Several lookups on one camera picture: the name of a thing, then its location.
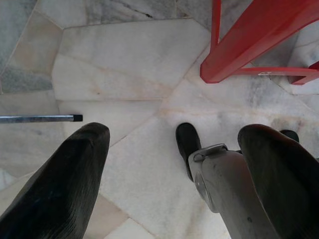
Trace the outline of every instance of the red metal frame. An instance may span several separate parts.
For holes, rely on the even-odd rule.
[[[301,28],[319,20],[319,0],[253,0],[220,43],[221,0],[213,0],[210,53],[200,66],[206,83],[230,75],[296,76],[303,85],[319,78],[319,62],[309,68],[242,68]]]

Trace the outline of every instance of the marble floor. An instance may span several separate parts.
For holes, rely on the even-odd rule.
[[[224,1],[223,36],[251,0]],[[182,122],[202,145],[239,149],[250,123],[295,130],[319,157],[319,80],[236,76],[207,85],[207,0],[0,0],[0,115],[83,114],[83,122],[0,125],[0,211],[88,122],[111,130],[85,239],[229,239],[188,180],[175,142]],[[16,19],[10,12],[17,12]],[[313,23],[253,65],[319,60]]]

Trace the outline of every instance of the red chair leg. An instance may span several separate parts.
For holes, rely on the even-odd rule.
[[[200,76],[207,83],[218,83],[318,19],[319,0],[254,0],[212,48],[201,64]]]

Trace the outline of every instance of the black shoe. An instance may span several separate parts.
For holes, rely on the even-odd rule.
[[[284,130],[280,131],[280,133],[287,136],[288,138],[293,139],[296,142],[299,142],[298,134],[292,130],[284,129]]]
[[[179,153],[184,159],[189,179],[193,182],[188,157],[195,151],[201,149],[200,140],[194,126],[189,123],[180,124],[176,129],[176,141]]]

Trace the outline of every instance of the metal pipe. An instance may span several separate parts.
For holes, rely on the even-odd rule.
[[[0,123],[80,122],[83,115],[63,116],[0,116]]]

